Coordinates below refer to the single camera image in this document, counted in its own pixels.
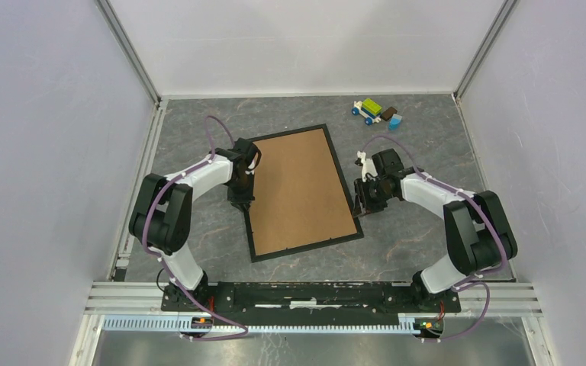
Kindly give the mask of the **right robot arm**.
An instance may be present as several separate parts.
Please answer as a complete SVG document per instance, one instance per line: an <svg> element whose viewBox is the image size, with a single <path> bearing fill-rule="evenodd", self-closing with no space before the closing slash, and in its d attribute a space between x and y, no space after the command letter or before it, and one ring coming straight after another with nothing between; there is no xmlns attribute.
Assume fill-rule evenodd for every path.
<svg viewBox="0 0 586 366"><path fill-rule="evenodd" d="M397 199L443 221L446 254L411 280L410 299L416 309L432 310L447 291L481 280L517 255L512 229L493 191L454 188L416 166L406 168L394 149L372 156L359 151L355 164L361 175L354 181L354 217L381 212Z"/></svg>

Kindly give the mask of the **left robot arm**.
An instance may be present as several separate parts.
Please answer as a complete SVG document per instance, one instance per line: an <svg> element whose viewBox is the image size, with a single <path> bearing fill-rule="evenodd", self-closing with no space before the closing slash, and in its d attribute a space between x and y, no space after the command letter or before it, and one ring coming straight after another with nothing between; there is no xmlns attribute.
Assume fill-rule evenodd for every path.
<svg viewBox="0 0 586 366"><path fill-rule="evenodd" d="M231 149L215 148L186 169L149 174L141 182L129 232L147 254L156 257L190 310L201 310L209 301L208 277L187 244L193 203L223 185L230 204L248 212L255 200L255 170L261 157L253 142L239 138Z"/></svg>

